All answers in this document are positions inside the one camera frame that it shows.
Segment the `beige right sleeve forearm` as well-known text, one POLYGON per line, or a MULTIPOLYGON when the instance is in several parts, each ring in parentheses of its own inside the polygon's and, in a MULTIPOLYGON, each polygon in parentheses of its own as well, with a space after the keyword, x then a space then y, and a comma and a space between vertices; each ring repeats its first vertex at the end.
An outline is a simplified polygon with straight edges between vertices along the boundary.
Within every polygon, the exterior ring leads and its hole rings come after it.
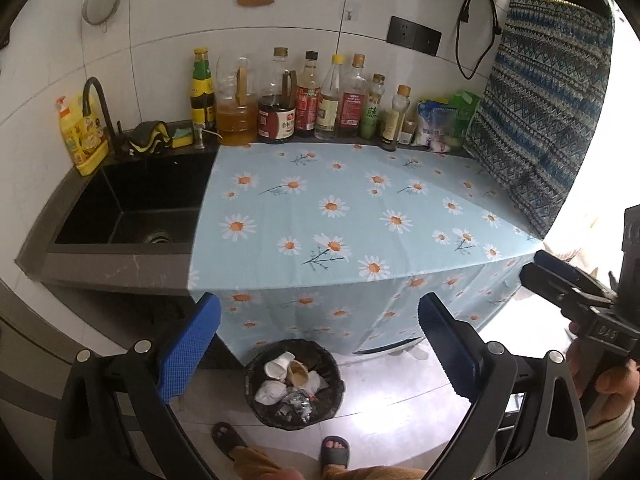
POLYGON ((598 480, 622 452, 634 433, 634 404, 629 404, 616 419, 588 428, 589 479, 598 480))

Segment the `person's right hand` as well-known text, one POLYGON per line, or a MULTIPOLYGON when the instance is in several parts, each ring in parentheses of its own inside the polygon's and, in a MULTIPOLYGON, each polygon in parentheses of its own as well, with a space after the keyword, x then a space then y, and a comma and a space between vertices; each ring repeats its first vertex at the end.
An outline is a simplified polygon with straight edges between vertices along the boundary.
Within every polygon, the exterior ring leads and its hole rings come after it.
MULTIPOLYGON (((582 359, 580 344, 582 342, 577 338, 578 330, 579 325, 570 322, 568 331, 574 336, 574 339, 567 348, 565 356, 576 392, 578 396, 582 396, 587 382, 580 376, 580 360, 582 359)), ((605 396, 605 402, 597 413, 586 419, 587 428, 612 422, 623 415, 628 406, 634 402, 639 389, 638 364, 634 360, 627 360, 624 365, 609 368, 598 377, 594 388, 601 396, 605 396)))

